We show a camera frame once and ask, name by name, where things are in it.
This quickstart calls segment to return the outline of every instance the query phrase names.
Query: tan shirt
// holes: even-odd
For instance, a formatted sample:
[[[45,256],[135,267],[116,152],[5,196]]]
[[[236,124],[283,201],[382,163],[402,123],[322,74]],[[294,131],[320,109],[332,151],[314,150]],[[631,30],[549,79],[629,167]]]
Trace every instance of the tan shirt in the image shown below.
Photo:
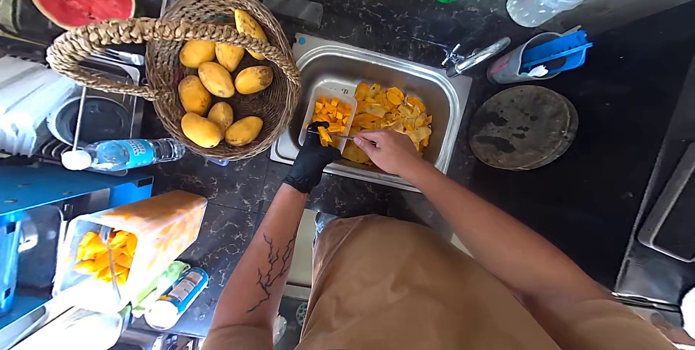
[[[332,221],[316,241],[312,284],[300,350],[560,348],[497,278],[413,223]],[[571,308],[563,350],[673,350],[614,301]],[[272,347],[267,331],[237,326],[210,332],[204,350]]]

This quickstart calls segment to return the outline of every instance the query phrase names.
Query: braided basket handle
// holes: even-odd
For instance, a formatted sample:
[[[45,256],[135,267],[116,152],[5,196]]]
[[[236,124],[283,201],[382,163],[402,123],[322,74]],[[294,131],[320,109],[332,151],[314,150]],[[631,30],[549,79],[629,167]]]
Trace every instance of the braided basket handle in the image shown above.
[[[154,100],[158,94],[149,87],[105,79],[81,68],[79,63],[92,53],[103,51],[107,45],[191,39],[227,43],[260,53],[282,69],[291,82],[299,85],[299,70],[294,61],[267,41],[239,33],[232,25],[197,24],[187,20],[162,21],[138,17],[109,19],[76,27],[53,41],[46,52],[46,60],[53,70],[80,85]]]

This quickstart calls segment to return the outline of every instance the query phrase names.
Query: drain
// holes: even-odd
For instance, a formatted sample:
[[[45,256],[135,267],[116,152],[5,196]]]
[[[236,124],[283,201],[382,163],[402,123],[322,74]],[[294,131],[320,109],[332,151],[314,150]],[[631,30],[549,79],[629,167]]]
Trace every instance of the drain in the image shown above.
[[[304,319],[307,317],[307,309],[308,309],[308,302],[304,301],[303,303],[300,304],[300,306],[297,307],[297,312],[295,313],[295,317],[297,318],[297,322],[300,324],[300,326],[304,326]]]

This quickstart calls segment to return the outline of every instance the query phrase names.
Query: can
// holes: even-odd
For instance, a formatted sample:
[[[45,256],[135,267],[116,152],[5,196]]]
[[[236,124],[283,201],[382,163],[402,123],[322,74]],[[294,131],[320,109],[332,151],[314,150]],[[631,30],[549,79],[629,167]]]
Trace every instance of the can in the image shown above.
[[[184,272],[144,314],[147,324],[157,330],[172,328],[190,304],[208,286],[210,277],[199,267]]]

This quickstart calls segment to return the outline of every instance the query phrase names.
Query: tap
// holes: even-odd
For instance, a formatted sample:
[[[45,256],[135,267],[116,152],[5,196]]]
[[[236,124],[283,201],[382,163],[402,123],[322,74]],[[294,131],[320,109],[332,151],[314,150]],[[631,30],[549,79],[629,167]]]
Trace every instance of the tap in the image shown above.
[[[448,64],[449,66],[446,69],[446,75],[448,77],[456,77],[463,73],[466,69],[469,69],[470,67],[477,65],[478,63],[481,63],[482,61],[485,61],[486,59],[501,52],[507,48],[510,43],[511,39],[509,36],[505,36],[504,38],[498,39],[495,43],[485,47],[482,50],[475,49],[468,56],[459,55],[459,48],[461,48],[461,44],[457,43],[450,52],[446,53],[446,58],[444,61],[441,61],[441,65],[446,67]]]

